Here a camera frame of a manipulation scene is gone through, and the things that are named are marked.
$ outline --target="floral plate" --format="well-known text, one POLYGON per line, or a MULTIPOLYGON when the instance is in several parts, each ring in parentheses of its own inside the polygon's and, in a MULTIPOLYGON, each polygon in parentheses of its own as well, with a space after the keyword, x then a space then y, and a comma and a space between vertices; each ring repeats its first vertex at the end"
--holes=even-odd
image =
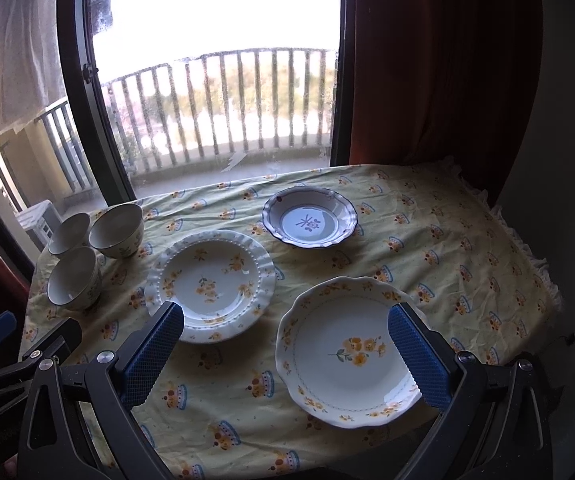
POLYGON ((272 236, 298 247, 329 247, 347 238, 357 226, 357 212, 343 195, 315 186, 283 189, 262 213, 272 236))
POLYGON ((269 305, 276 274, 253 238, 228 230, 189 235, 161 254, 145 286, 150 315, 165 301, 183 307, 181 341, 213 343, 253 325, 269 305))
POLYGON ((296 298, 276 337, 276 369, 296 404, 340 428, 381 426, 409 410, 421 392, 387 329, 401 301, 415 306, 388 283, 346 276, 296 298))

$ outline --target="printed tablecloth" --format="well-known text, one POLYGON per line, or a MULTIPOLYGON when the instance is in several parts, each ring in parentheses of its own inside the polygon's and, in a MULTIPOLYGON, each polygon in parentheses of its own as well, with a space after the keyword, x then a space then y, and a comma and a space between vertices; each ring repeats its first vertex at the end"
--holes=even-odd
MULTIPOLYGON (((185 235, 227 228, 258 240, 276 265, 276 291, 261 319, 234 339, 178 343, 147 401, 133 410, 141 429, 181 478, 255 478, 330 463, 391 440, 429 420, 423 402, 379 428, 343 430, 307 415, 276 373, 274 346, 296 296, 334 276, 373 276, 418 298, 430 325, 455 349, 502 364, 555 306, 555 287, 508 229, 440 164, 353 166, 223 182, 139 200, 145 236, 135 256, 99 255, 103 292, 91 312, 55 309, 46 283, 57 263, 40 256, 30 288, 21 353, 62 317, 83 340, 69 362, 116 349, 147 321, 144 282, 158 256, 185 235), (340 245, 301 249, 271 237, 260 222, 266 200, 291 186, 322 186, 347 197, 359 215, 340 245)), ((97 218, 103 211, 93 214, 97 218)), ((91 409, 101 457, 112 457, 91 409)))

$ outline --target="white bowl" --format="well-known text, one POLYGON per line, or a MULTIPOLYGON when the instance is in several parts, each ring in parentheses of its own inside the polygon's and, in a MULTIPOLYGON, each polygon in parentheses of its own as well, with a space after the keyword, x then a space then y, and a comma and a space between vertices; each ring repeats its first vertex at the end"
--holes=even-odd
POLYGON ((47 250, 53 256, 62 258, 67 251, 88 245, 90 226, 91 218, 87 213, 70 216, 52 234, 47 250))
POLYGON ((357 212, 343 195, 324 187, 296 186, 270 198, 262 213, 269 233, 297 247, 329 247, 357 226, 357 212))
POLYGON ((47 297, 55 306, 85 310, 100 295, 101 275, 96 253, 89 247, 68 251, 47 282, 47 297))
POLYGON ((276 337, 276 370, 294 402, 340 428, 381 426, 409 410, 421 392, 387 328, 401 301, 415 308, 367 277, 341 276, 298 296, 276 337))
POLYGON ((109 258, 127 258, 138 251, 143 233, 141 206, 121 204, 94 222, 90 245, 109 258))
POLYGON ((150 315, 167 300, 183 307, 181 341, 224 341, 252 326, 274 294, 276 271, 263 246, 229 230, 189 235, 161 254, 145 286, 150 315))

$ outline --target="glass pane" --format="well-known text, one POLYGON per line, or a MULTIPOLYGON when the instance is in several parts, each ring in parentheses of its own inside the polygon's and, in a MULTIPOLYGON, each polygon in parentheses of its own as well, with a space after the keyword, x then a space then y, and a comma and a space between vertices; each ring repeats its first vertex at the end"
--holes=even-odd
POLYGON ((137 196, 330 163, 341 0, 90 0, 137 196))
POLYGON ((35 260, 59 222, 106 206, 78 138, 56 0, 0 0, 0 216, 35 260))

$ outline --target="window latch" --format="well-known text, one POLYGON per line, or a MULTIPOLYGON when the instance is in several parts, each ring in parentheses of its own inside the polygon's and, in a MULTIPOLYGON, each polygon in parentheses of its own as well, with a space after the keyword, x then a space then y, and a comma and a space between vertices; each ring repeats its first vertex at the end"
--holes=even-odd
POLYGON ((90 64, 85 63, 83 65, 83 79, 85 83, 90 84, 92 77, 98 73, 98 69, 90 64))

